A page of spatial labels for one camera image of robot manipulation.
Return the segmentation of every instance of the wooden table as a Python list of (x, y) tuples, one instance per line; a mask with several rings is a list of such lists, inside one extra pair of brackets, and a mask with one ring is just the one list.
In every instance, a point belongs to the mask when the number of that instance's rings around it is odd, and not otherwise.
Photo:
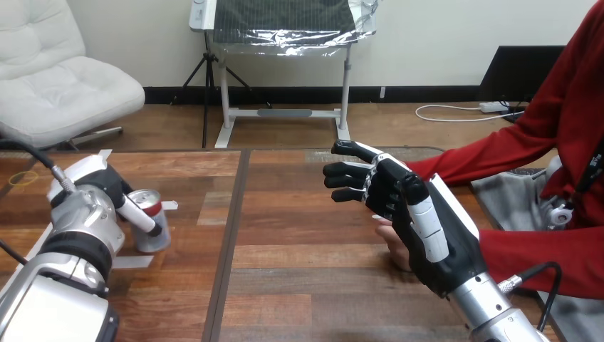
[[(439, 153), (389, 152), (403, 160)], [(66, 167), (83, 156), (53, 158)], [(110, 277), (118, 340), (467, 341), (448, 303), (391, 264), (371, 213), (331, 201), (321, 168), (336, 160), (326, 150), (114, 152), (108, 161), (134, 188), (179, 203), (167, 213), (172, 246), (150, 267)], [(0, 157), (0, 170), (28, 163)], [(1, 237), (22, 254), (50, 216), (51, 176), (39, 164), (32, 170), (40, 175), (33, 184), (5, 187), (0, 199)], [(0, 183), (10, 177), (0, 176)], [(469, 189), (454, 192), (476, 224), (490, 228)], [(119, 255), (138, 255), (129, 236)], [(0, 253), (3, 283), (15, 266)], [(512, 301), (537, 322), (533, 299)]]

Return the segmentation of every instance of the white power cord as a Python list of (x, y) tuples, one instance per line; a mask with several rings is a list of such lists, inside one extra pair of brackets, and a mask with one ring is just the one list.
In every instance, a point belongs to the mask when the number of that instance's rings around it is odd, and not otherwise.
[(488, 118), (481, 118), (481, 119), (433, 119), (433, 118), (426, 118), (426, 117), (420, 115), (420, 110), (422, 110), (424, 108), (451, 108), (451, 109), (460, 109), (460, 110), (480, 110), (480, 107), (465, 108), (465, 107), (455, 107), (454, 105), (423, 105), (422, 107), (419, 107), (418, 109), (415, 110), (415, 115), (417, 115), (418, 118), (428, 120), (428, 121), (435, 121), (438, 123), (475, 123), (476, 121), (487, 121), (487, 120), (504, 118), (506, 116), (512, 116), (512, 115), (518, 115), (518, 114), (524, 113), (524, 111), (523, 111), (523, 112), (517, 112), (517, 113), (489, 116)]

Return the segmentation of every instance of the black robotic finger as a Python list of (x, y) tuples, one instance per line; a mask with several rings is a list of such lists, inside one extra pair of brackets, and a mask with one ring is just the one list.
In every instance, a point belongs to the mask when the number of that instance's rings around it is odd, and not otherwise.
[(384, 182), (396, 185), (405, 178), (408, 174), (412, 173), (401, 167), (397, 162), (391, 159), (380, 161), (375, 167), (376, 175)]
[(365, 180), (369, 171), (373, 168), (371, 164), (359, 162), (334, 162), (323, 167), (323, 175), (326, 177), (352, 176)]
[(335, 155), (352, 155), (359, 157), (364, 162), (371, 163), (376, 155), (381, 155), (383, 152), (367, 146), (360, 142), (349, 140), (336, 140), (331, 148), (331, 152)]
[(345, 188), (340, 190), (335, 190), (331, 193), (331, 199), (334, 202), (348, 202), (348, 201), (363, 201), (363, 194), (365, 191), (357, 190), (352, 188)]
[(335, 189), (337, 187), (352, 187), (353, 189), (362, 190), (364, 184), (365, 178), (354, 178), (351, 176), (325, 178), (325, 186), (328, 189)]

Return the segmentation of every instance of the red sweater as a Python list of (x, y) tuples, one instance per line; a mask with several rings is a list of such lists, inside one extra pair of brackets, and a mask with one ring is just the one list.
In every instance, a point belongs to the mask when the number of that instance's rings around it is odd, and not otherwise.
[[(603, 138), (604, 1), (599, 1), (515, 125), (408, 165), (422, 177), (438, 172), (448, 184), (458, 185), (526, 165), (557, 147), (563, 167), (541, 196), (569, 198)], [(557, 261), (563, 269), (561, 294), (604, 299), (604, 175), (575, 204), (564, 231), (481, 231), (481, 250), (495, 280)], [(549, 291), (552, 281), (553, 272), (525, 286)]]

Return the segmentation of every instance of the black lanyard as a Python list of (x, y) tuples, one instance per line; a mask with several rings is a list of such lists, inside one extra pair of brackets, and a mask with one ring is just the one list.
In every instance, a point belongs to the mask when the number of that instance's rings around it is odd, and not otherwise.
[(583, 194), (584, 192), (587, 192), (587, 190), (589, 190), (589, 188), (595, 182), (598, 176), (602, 174), (604, 167), (604, 158), (602, 157), (603, 155), (604, 139), (600, 141), (600, 144), (595, 149), (593, 157), (589, 161), (589, 164), (587, 165), (583, 176), (581, 176), (579, 184), (577, 184), (577, 187), (575, 188), (575, 193)]

